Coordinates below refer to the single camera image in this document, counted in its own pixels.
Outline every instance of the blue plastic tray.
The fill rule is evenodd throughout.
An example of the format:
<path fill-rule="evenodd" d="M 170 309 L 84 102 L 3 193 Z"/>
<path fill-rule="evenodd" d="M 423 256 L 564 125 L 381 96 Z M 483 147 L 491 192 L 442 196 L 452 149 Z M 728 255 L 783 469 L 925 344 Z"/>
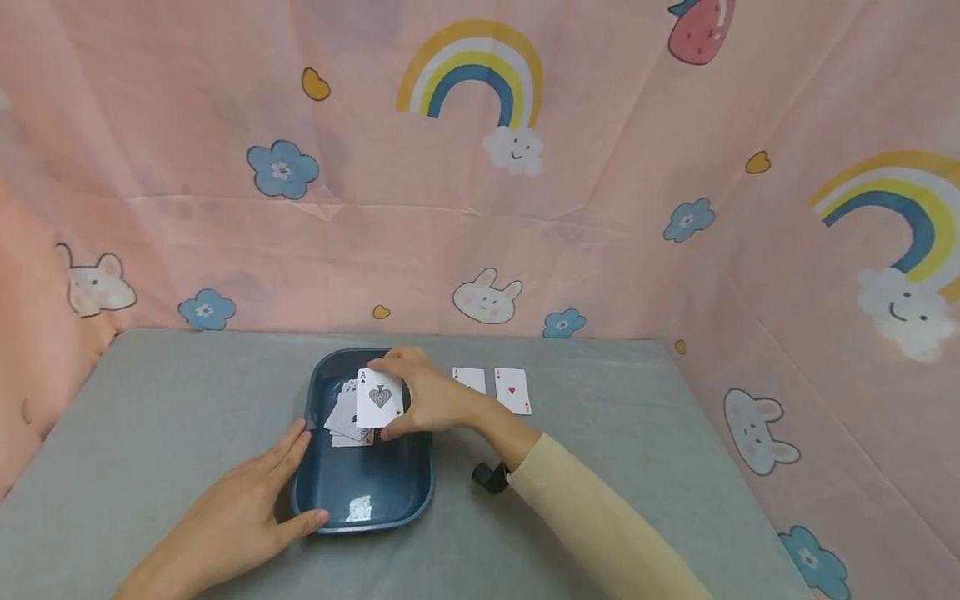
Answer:
<path fill-rule="evenodd" d="M 324 508 L 330 521 L 317 533 L 352 534 L 394 529 L 414 520 L 433 497 L 433 435 L 415 433 L 384 442 L 380 431 L 373 445 L 334 448 L 326 418 L 344 383 L 383 356 L 388 348 L 353 348 L 328 354 L 317 363 L 307 392 L 306 418 L 313 428 L 310 446 L 294 475 L 294 515 Z M 410 391 L 403 386 L 404 409 Z"/>

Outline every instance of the pink fabric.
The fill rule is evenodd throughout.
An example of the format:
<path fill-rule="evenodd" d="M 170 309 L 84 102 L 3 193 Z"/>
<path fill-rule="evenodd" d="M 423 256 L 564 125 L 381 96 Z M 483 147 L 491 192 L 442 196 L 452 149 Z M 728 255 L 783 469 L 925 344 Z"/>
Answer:
<path fill-rule="evenodd" d="M 0 492 L 130 327 L 660 337 L 818 597 L 956 596 L 960 8 L 669 4 L 7 3 Z"/>

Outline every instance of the white bunny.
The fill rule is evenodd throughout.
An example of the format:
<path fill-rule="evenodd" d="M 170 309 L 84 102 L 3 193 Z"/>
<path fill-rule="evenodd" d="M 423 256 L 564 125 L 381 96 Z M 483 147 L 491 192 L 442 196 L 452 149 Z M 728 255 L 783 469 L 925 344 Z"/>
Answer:
<path fill-rule="evenodd" d="M 770 433 L 770 423 L 783 416 L 783 407 L 776 400 L 754 398 L 733 388 L 724 398 L 724 413 L 737 451 L 757 475 L 769 475 L 777 465 L 800 460 L 796 446 L 775 440 Z"/>
<path fill-rule="evenodd" d="M 81 317 L 95 317 L 101 310 L 120 310 L 136 303 L 136 293 L 123 279 L 123 263 L 116 254 L 102 254 L 93 266 L 73 265 L 73 255 L 66 244 L 57 244 L 70 283 L 67 300 Z"/>
<path fill-rule="evenodd" d="M 453 291 L 453 305 L 474 321 L 485 324 L 506 323 L 514 317 L 514 300 L 523 291 L 523 283 L 513 281 L 502 290 L 493 287 L 496 269 L 484 269 L 473 281 Z"/>

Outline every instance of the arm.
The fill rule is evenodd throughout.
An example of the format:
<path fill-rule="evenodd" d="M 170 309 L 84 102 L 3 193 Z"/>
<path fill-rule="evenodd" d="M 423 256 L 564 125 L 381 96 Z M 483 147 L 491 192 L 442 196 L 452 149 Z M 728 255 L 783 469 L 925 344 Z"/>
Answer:
<path fill-rule="evenodd" d="M 478 431 L 513 473 L 514 490 L 611 598 L 711 597 L 643 517 L 575 456 L 505 406 L 437 372 L 418 348 L 395 348 L 370 367 L 403 377 L 412 395 L 410 410 L 381 437 L 458 425 Z"/>

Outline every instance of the stack of playing cards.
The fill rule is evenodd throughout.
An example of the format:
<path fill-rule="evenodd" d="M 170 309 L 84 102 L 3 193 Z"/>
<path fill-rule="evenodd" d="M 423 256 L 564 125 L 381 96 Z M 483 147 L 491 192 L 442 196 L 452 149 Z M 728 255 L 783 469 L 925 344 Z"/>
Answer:
<path fill-rule="evenodd" d="M 483 369 L 454 367 L 453 378 L 480 394 L 487 393 L 487 376 Z M 531 415 L 530 394 L 527 392 L 527 372 L 523 369 L 493 370 L 496 399 L 515 415 Z"/>
<path fill-rule="evenodd" d="M 337 404 L 324 423 L 330 430 L 330 445 L 348 448 L 373 445 L 373 430 L 357 425 L 357 380 L 344 384 L 337 396 Z"/>

